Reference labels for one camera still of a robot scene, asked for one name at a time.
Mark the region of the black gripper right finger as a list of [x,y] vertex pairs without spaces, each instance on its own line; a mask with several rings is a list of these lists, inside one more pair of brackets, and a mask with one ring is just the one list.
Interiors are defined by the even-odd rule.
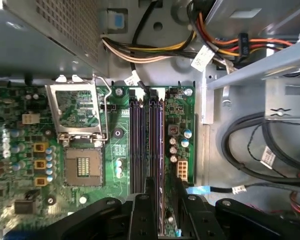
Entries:
[[300,226],[239,201],[222,198],[215,205],[188,194],[175,178],[177,225],[191,240],[300,240]]

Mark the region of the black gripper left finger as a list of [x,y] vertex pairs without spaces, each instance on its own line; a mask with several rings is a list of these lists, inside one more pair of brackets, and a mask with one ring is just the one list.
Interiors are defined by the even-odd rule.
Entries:
[[144,193],[134,200],[112,197],[97,202],[53,223],[43,230],[45,240],[156,240],[155,183],[145,182]]

